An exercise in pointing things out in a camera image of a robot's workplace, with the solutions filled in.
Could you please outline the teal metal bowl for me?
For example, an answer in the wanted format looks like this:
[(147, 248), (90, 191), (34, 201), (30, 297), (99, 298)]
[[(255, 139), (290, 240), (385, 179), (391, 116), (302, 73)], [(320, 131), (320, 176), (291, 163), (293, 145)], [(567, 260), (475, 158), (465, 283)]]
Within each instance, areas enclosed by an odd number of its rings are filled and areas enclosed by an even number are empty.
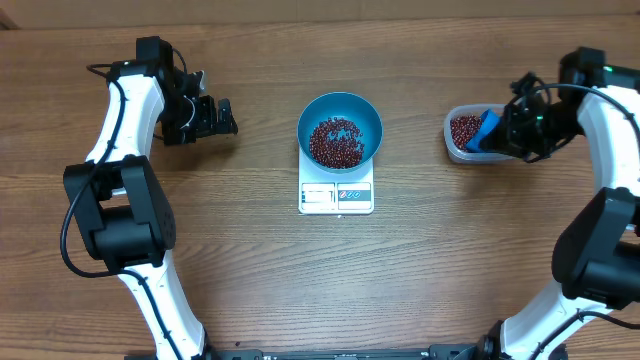
[(332, 92), (311, 101), (297, 124), (300, 153), (316, 167), (347, 173), (363, 167), (384, 136), (381, 116), (363, 97)]

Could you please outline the red beans in bowl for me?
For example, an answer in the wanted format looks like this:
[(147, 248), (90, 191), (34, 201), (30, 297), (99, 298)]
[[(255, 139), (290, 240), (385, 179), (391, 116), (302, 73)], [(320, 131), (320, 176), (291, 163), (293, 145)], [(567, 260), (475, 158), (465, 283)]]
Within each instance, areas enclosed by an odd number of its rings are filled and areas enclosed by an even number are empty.
[(321, 121), (309, 136), (311, 157), (332, 169), (348, 169), (359, 165), (364, 155), (363, 133), (345, 118)]

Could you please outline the clear plastic container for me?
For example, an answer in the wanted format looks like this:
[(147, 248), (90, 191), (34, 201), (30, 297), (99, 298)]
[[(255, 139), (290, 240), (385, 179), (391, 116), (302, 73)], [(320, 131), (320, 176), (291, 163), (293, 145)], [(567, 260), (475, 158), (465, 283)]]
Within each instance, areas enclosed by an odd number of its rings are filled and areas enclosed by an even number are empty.
[(460, 116), (474, 115), (480, 116), (486, 110), (492, 110), (496, 114), (501, 114), (504, 104), (471, 104), (454, 107), (446, 116), (443, 125), (444, 141), (447, 147), (449, 158), (459, 164), (495, 164), (507, 160), (514, 160), (510, 157), (498, 153), (469, 153), (459, 149), (453, 140), (451, 122)]

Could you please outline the white digital kitchen scale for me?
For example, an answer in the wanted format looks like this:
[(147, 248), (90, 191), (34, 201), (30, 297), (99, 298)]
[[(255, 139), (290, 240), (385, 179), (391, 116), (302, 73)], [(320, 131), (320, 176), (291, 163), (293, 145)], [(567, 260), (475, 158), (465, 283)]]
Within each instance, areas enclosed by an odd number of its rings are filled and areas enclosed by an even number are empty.
[(375, 209), (374, 166), (326, 170), (299, 153), (298, 210), (304, 215), (368, 215)]

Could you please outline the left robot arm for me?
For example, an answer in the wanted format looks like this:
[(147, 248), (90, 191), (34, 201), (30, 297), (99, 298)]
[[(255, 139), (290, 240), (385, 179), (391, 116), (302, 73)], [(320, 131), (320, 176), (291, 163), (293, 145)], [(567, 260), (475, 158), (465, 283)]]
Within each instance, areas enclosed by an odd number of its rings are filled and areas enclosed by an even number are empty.
[(237, 134), (230, 102), (207, 95), (205, 73), (188, 71), (181, 53), (158, 36), (137, 39), (132, 60), (87, 69), (105, 79), (109, 106), (94, 148), (63, 174), (63, 262), (80, 277), (92, 275), (68, 252), (75, 223), (89, 256), (105, 265), (99, 277), (116, 277), (130, 291), (152, 334), (154, 358), (215, 359), (175, 268), (176, 221), (149, 156), (155, 139), (173, 146)]

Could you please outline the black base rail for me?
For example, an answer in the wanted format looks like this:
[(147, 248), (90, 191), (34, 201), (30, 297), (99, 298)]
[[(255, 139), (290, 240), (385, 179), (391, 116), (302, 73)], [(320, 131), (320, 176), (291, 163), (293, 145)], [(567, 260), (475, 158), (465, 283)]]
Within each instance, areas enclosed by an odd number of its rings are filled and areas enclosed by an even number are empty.
[(220, 351), (207, 359), (221, 360), (470, 360), (474, 358), (472, 344), (431, 345), (428, 349), (385, 349), (360, 352), (262, 352), (260, 350)]

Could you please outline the blue plastic measuring scoop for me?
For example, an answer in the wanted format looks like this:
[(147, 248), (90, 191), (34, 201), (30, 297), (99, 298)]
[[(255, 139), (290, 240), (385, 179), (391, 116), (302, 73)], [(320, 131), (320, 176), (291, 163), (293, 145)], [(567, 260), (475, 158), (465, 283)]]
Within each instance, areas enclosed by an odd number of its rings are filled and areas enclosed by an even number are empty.
[(465, 149), (472, 153), (486, 153), (487, 150), (482, 147), (481, 143), (487, 139), (491, 133), (498, 127), (500, 116), (493, 110), (488, 109), (480, 116), (482, 121), (479, 129), (465, 144)]

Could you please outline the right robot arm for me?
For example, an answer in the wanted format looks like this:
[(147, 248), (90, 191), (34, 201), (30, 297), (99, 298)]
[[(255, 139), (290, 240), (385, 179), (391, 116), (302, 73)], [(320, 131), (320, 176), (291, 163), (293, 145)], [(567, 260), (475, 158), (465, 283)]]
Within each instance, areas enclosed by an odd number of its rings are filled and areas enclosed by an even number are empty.
[(561, 59), (557, 82), (528, 73), (511, 89), (500, 115), (483, 114), (466, 149), (535, 163), (582, 136), (595, 194), (556, 242), (552, 281), (463, 354), (565, 359), (565, 341), (594, 319), (637, 327), (612, 314), (639, 300), (639, 247), (622, 239), (639, 229), (639, 73), (579, 47)]

